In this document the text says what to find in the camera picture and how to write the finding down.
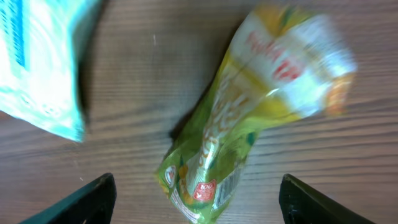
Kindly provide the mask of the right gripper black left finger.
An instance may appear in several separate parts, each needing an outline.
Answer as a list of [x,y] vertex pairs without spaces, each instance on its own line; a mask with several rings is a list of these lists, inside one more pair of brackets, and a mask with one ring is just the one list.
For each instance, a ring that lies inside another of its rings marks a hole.
[[114,176],[105,173],[21,224],[110,224],[116,196]]

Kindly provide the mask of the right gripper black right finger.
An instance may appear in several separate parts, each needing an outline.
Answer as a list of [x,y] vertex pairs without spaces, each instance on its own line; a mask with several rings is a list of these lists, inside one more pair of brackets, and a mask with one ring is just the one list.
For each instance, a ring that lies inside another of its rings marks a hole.
[[282,178],[279,205],[286,224],[374,224],[291,174]]

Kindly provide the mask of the teal snack packet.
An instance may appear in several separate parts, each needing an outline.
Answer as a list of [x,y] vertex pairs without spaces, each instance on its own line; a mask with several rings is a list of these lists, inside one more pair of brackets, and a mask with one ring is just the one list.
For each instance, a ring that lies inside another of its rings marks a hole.
[[1,111],[72,141],[85,124],[79,63],[102,0],[1,0]]

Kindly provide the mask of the green tea packet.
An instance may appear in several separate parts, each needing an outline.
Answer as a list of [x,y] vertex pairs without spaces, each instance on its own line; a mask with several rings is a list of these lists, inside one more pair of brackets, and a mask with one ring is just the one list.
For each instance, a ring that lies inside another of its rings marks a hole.
[[259,133],[321,112],[340,114],[357,69],[328,15],[255,8],[159,166],[163,191],[189,222],[214,223]]

